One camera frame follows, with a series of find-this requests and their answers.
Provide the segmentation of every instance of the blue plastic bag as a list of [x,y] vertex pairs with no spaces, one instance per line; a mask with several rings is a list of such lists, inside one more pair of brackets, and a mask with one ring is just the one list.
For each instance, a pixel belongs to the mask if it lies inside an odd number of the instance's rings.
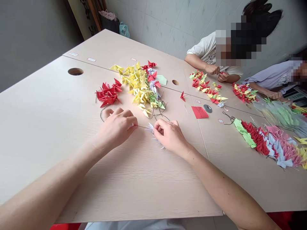
[[125,25],[123,22],[121,22],[120,25],[119,25],[119,33],[120,33],[120,35],[123,35],[127,38],[130,38],[128,26]]

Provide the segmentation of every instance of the gray wall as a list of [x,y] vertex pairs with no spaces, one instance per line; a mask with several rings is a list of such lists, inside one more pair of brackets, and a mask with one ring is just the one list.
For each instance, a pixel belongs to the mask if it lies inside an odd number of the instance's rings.
[[61,0],[0,3],[0,92],[80,43]]
[[[215,30],[240,22],[250,0],[106,0],[108,10],[128,25],[131,39],[184,59],[186,52]],[[303,0],[269,0],[283,18],[267,45],[243,67],[243,77],[284,61],[307,45]]]

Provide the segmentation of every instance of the girl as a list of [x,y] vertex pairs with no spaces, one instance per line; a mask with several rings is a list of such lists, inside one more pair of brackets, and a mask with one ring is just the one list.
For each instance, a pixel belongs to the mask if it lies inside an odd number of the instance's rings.
[[274,31],[281,19],[282,10],[269,13],[272,4],[267,1],[252,0],[245,6],[242,22],[236,24],[237,30],[231,31],[231,37],[223,38],[213,32],[188,50],[185,61],[209,74],[217,74],[220,82],[238,81],[243,74],[241,60],[252,58],[252,52],[257,52],[257,46],[264,43],[263,38]]

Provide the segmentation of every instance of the forearm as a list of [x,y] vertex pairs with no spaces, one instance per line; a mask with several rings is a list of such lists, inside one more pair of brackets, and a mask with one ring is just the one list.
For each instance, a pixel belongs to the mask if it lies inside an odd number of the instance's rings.
[[259,86],[256,82],[251,82],[249,87],[251,87],[253,90],[258,90],[259,93],[264,95],[267,95],[267,92],[269,91],[268,89]]
[[229,78],[226,80],[227,83],[234,83],[240,80],[240,76],[236,74],[229,75]]
[[186,161],[192,166],[213,200],[241,229],[278,229],[258,203],[194,148]]
[[207,66],[207,63],[202,61],[197,55],[195,54],[187,54],[185,57],[185,61],[189,63],[191,66],[193,66],[196,69],[205,69]]
[[107,152],[86,142],[0,207],[0,229],[50,229],[80,180]]

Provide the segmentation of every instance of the table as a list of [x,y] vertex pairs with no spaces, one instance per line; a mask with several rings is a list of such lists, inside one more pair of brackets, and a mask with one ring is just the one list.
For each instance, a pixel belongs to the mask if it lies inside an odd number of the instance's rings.
[[[70,75],[71,68],[84,73]],[[0,138],[0,203],[73,155],[98,131],[101,102],[95,103],[94,92],[114,78],[119,80],[119,74],[62,56],[0,94],[5,133]],[[131,103],[134,96],[127,94],[127,86],[122,89],[122,104],[110,108],[130,109],[140,126],[154,124]],[[164,88],[160,93],[168,102],[164,115],[177,119],[186,139],[207,157],[191,96],[184,103],[180,92]],[[192,168],[155,144],[143,127],[90,170],[57,223],[223,214]]]
[[[201,106],[208,101],[192,96],[194,106]],[[205,141],[209,160],[245,189],[266,212],[307,210],[307,172],[302,167],[283,170],[273,159],[266,159],[250,148],[235,125],[219,123],[222,119],[230,124],[230,119],[223,114],[224,109],[211,107],[209,118],[199,119],[198,123]],[[229,116],[253,122],[262,126],[266,119],[240,110],[228,108]]]
[[[192,86],[193,81],[189,77],[190,74],[195,70],[195,68],[189,65],[185,61],[181,60],[181,62],[185,71],[185,77],[188,82],[189,94],[209,101],[210,99],[208,98],[206,93],[198,91],[196,88]],[[216,84],[220,84],[222,86],[221,90],[219,91],[219,94],[222,95],[223,97],[228,98],[227,100],[225,100],[226,107],[234,108],[257,116],[264,117],[263,114],[253,106],[252,103],[243,103],[240,99],[238,99],[234,95],[234,92],[232,91],[233,87],[231,86],[231,84],[225,82],[219,82],[217,80],[217,77],[212,76],[210,74],[207,74],[206,81],[210,81],[208,84],[210,87],[212,87],[212,82],[214,81],[216,82]]]
[[106,29],[66,52],[64,56],[105,69],[115,64],[126,68],[137,61],[140,65],[147,65],[149,60],[157,63],[155,69],[158,74],[168,80],[163,87],[179,92],[189,91],[180,59]]

